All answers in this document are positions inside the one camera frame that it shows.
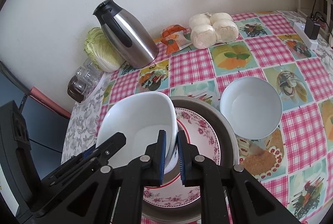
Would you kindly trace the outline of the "napa cabbage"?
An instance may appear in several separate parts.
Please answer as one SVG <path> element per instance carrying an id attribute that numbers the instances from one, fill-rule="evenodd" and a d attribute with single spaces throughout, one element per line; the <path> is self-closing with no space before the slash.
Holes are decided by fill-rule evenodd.
<path id="1" fill-rule="evenodd" d="M 87 33 L 84 51 L 96 67 L 104 72 L 117 71 L 125 62 L 99 27 L 92 28 Z"/>

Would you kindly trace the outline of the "bag of white buns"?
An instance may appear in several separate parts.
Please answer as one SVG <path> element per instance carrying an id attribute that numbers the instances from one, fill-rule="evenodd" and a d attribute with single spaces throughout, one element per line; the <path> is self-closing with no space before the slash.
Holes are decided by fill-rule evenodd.
<path id="1" fill-rule="evenodd" d="M 189 19 L 190 39 L 196 49 L 207 49 L 216 43 L 236 41 L 239 29 L 228 13 L 201 13 Z"/>

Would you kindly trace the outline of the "white power strip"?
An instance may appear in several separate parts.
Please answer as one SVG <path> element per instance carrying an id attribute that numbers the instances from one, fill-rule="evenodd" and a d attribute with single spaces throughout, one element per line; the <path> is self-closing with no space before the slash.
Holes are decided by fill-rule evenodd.
<path id="1" fill-rule="evenodd" d="M 295 22 L 293 24 L 293 29 L 299 35 L 304 44 L 311 50 L 316 50 L 318 48 L 318 41 L 308 38 L 305 33 L 305 25 L 300 22 Z"/>

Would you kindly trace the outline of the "black power adapter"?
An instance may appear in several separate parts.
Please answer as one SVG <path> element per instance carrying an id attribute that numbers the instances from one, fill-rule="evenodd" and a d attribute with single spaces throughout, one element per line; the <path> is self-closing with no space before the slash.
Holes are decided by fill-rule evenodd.
<path id="1" fill-rule="evenodd" d="M 320 31 L 320 24 L 311 17 L 307 17 L 304 32 L 310 40 L 316 40 Z"/>

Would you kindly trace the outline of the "floral pink rimmed plate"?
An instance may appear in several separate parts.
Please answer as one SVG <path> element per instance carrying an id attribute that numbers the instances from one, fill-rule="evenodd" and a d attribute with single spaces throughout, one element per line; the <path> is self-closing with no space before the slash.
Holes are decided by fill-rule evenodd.
<path id="1" fill-rule="evenodd" d="M 195 145 L 199 154 L 220 163 L 221 150 L 217 134 L 211 125 L 199 114 L 180 107 L 175 108 L 178 129 L 184 130 L 187 142 Z M 160 187 L 146 187 L 143 200 L 160 208 L 179 208 L 200 198 L 199 187 L 185 187 L 181 181 L 179 165 L 164 175 Z"/>

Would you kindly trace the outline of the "clear glass cup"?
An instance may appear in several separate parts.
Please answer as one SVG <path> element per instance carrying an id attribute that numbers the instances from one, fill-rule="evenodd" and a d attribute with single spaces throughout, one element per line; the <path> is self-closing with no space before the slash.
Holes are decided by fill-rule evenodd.
<path id="1" fill-rule="evenodd" d="M 83 81 L 91 88 L 97 86 L 99 82 L 96 73 L 88 68 L 84 68 L 83 66 L 80 66 L 76 70 L 76 76 L 79 80 Z"/>
<path id="2" fill-rule="evenodd" d="M 87 69 L 88 75 L 90 77 L 91 80 L 100 80 L 103 72 L 101 72 L 96 65 L 93 63 L 93 61 L 91 61 L 91 59 L 87 58 L 84 63 L 83 66 L 85 69 Z"/>

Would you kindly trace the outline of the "dark tinted glass cup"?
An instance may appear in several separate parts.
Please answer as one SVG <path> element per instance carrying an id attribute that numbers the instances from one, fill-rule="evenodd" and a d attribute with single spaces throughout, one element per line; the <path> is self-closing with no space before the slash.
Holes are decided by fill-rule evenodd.
<path id="1" fill-rule="evenodd" d="M 81 103 L 85 99 L 87 84 L 76 75 L 71 78 L 67 86 L 67 94 L 76 102 Z"/>

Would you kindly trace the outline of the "steel thermos jug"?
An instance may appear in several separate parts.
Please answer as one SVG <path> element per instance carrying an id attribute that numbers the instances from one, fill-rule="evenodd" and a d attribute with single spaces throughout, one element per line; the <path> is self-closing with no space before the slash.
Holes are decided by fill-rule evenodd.
<path id="1" fill-rule="evenodd" d="M 159 48 L 144 26 L 114 0 L 105 0 L 93 12 L 107 39 L 133 68 L 144 68 Z"/>

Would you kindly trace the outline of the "white square bowl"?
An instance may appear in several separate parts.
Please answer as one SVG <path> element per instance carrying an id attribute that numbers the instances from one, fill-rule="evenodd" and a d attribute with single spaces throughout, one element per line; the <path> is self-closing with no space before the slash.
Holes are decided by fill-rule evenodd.
<path id="1" fill-rule="evenodd" d="M 160 130 L 166 131 L 164 173 L 167 174 L 177 164 L 175 140 L 178 125 L 173 102 L 164 93 L 138 93 L 114 104 L 102 121 L 96 146 L 117 132 L 123 133 L 125 146 L 108 161 L 110 166 L 118 168 L 142 156 L 146 147 L 157 141 Z"/>

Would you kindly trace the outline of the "light blue round bowl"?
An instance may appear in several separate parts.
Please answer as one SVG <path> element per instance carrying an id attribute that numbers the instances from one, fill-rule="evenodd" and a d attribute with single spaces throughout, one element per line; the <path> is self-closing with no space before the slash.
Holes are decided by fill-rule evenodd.
<path id="1" fill-rule="evenodd" d="M 277 129 L 283 106 L 279 94 L 267 81 L 243 77 L 231 82 L 222 92 L 220 112 L 235 135 L 259 140 Z"/>

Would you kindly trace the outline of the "large steel round tray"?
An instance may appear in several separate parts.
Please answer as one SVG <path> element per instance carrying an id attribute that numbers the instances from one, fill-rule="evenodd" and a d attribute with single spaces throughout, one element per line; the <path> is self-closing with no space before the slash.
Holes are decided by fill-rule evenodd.
<path id="1" fill-rule="evenodd" d="M 220 144 L 222 166 L 231 168 L 239 163 L 238 145 L 234 132 L 218 109 L 196 98 L 173 96 L 171 100 L 175 107 L 189 109 L 209 122 Z M 200 219 L 200 199 L 170 209 L 143 202 L 142 210 L 142 223 L 190 223 Z"/>

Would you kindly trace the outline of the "pink checkered tablecloth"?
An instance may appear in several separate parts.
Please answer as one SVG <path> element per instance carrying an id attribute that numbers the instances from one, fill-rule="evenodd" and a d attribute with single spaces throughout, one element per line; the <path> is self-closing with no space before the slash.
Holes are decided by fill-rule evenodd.
<path id="1" fill-rule="evenodd" d="M 152 100 L 161 92 L 184 97 L 198 108 L 177 104 L 180 127 L 203 155 L 241 163 L 303 223 L 320 223 L 332 205 L 332 51 L 325 41 L 308 48 L 294 30 L 294 12 L 233 16 L 238 38 L 208 49 L 171 52 L 189 31 L 163 32 L 155 61 L 134 70 L 123 65 L 104 93 L 97 143 L 121 122 L 126 146 L 111 160 L 126 164 L 154 136 L 149 123 L 168 119 Z"/>

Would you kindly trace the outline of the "orange snack packet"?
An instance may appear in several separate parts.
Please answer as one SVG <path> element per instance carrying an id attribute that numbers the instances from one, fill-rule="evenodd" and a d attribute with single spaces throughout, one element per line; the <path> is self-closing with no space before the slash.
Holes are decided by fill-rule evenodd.
<path id="1" fill-rule="evenodd" d="M 192 41 L 191 28 L 171 25 L 162 31 L 161 42 L 166 46 L 166 54 L 172 54 L 188 47 Z"/>

